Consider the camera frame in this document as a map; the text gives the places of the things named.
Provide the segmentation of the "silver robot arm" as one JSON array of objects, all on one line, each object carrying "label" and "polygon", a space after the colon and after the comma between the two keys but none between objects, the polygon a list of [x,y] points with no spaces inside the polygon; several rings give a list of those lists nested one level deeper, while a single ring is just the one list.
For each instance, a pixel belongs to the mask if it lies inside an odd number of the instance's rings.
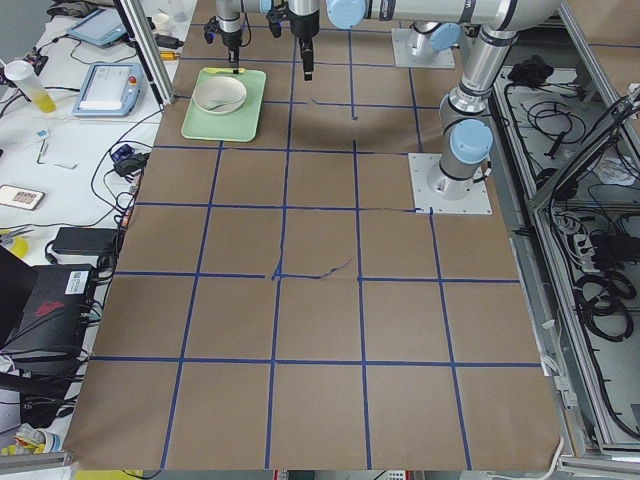
[{"label": "silver robot arm", "polygon": [[267,14],[275,6],[274,1],[218,0],[216,20],[222,42],[228,50],[229,67],[233,74],[240,73],[240,50],[252,39],[249,20],[242,19],[248,13]]},{"label": "silver robot arm", "polygon": [[440,105],[444,152],[427,174],[428,187],[441,198],[459,200],[493,144],[479,116],[486,109],[504,60],[518,34],[548,19],[558,1],[328,1],[331,23],[350,29],[364,19],[416,20],[480,27],[457,86]]}]

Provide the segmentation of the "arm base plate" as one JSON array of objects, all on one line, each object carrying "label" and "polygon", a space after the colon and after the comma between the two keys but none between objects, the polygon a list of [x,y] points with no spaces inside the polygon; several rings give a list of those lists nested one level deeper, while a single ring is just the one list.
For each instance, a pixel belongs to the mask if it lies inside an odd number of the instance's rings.
[{"label": "arm base plate", "polygon": [[440,158],[440,154],[408,155],[414,209],[423,214],[491,215],[481,167],[471,179],[453,180],[441,171]]},{"label": "arm base plate", "polygon": [[413,29],[391,30],[394,61],[396,67],[453,69],[455,60],[452,47],[459,38],[458,29],[441,25],[429,34]]}]

